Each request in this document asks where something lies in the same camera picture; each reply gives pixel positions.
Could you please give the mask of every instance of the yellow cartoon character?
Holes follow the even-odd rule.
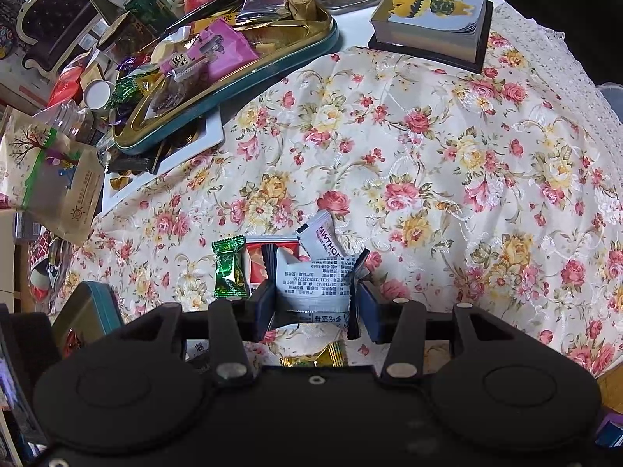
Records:
[[[403,18],[421,16],[424,12],[430,12],[440,17],[449,15],[472,15],[474,6],[468,5],[461,0],[392,0],[394,8],[389,11]]]

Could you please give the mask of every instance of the gold candy wrapper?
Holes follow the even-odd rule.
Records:
[[[345,367],[347,354],[341,341],[333,341],[313,355],[285,356],[280,359],[283,367]]]

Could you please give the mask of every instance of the green can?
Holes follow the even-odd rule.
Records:
[[[157,37],[178,19],[161,0],[126,0],[123,7]]]

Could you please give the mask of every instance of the white tabletop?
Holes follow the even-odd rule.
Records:
[[[494,5],[499,5],[504,2],[504,0],[491,1]],[[354,12],[334,16],[338,23],[338,29],[340,30],[340,49],[347,49],[354,45],[368,45],[370,37],[375,32],[372,24],[370,24],[370,18],[375,8],[376,7],[369,7],[367,9],[355,10]]]

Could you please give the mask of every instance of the white lace tablecloth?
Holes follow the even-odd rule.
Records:
[[[287,234],[318,209],[388,299],[470,301],[598,376],[623,353],[623,130],[562,37],[495,12],[484,74],[351,48],[248,103],[225,143],[103,218],[55,302],[108,283],[125,321],[166,301],[208,307],[211,243]],[[333,326],[249,344],[254,362],[312,353]],[[347,343],[350,363],[386,346]],[[442,343],[428,361],[443,363]]]

